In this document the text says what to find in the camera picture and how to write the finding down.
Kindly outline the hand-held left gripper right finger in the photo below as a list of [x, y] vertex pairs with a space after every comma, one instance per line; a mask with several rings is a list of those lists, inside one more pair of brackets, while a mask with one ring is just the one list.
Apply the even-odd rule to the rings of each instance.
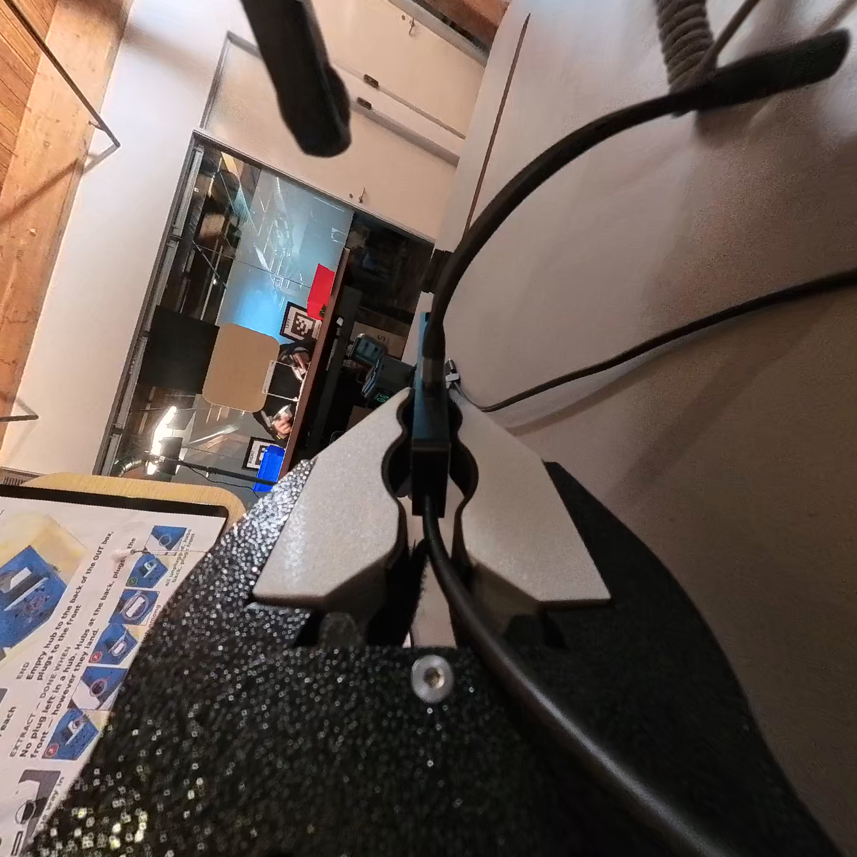
[[472, 593], [490, 618], [608, 603], [610, 593], [541, 458], [454, 394], [476, 468], [459, 509]]

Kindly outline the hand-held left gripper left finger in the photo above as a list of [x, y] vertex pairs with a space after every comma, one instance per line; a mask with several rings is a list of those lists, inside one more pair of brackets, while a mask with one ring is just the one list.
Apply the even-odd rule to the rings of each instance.
[[405, 547], [404, 509], [388, 471], [411, 398], [410, 388], [394, 394], [309, 462], [255, 582], [257, 603], [347, 614], [368, 630]]

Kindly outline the black device with green display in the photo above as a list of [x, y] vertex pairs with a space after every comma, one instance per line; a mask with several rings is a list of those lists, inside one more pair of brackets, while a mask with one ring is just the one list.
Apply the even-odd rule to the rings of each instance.
[[349, 358], [365, 371], [361, 395], [367, 408], [374, 409], [412, 385], [416, 366], [390, 355], [380, 340], [360, 334], [349, 349]]

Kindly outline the glass partition window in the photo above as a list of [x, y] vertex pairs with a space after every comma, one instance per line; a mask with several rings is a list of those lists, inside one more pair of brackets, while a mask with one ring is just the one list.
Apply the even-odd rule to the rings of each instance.
[[[350, 249], [345, 284], [361, 302], [324, 429], [322, 447], [367, 412], [365, 371], [349, 358], [360, 334], [401, 358], [431, 245], [269, 171], [196, 135], [150, 284], [134, 325], [123, 374], [94, 470], [100, 475], [158, 476], [154, 457], [183, 458], [180, 477], [249, 487], [242, 468], [251, 437], [286, 448], [319, 338], [279, 336], [287, 302], [306, 307], [316, 266], [337, 272]], [[215, 340], [240, 329], [230, 367], [249, 372], [250, 335], [270, 338], [277, 356], [265, 365], [264, 402], [211, 402], [203, 387]]]

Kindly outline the white wall cabinets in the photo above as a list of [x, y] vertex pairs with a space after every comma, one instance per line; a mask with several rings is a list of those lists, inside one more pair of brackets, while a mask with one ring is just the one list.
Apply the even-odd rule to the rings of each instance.
[[458, 166], [458, 152], [441, 128], [404, 118], [410, 109], [370, 91], [351, 102], [351, 144], [344, 154], [305, 154], [282, 119], [261, 55], [228, 32], [216, 67], [200, 131], [258, 166], [362, 210], [401, 230], [437, 242]]

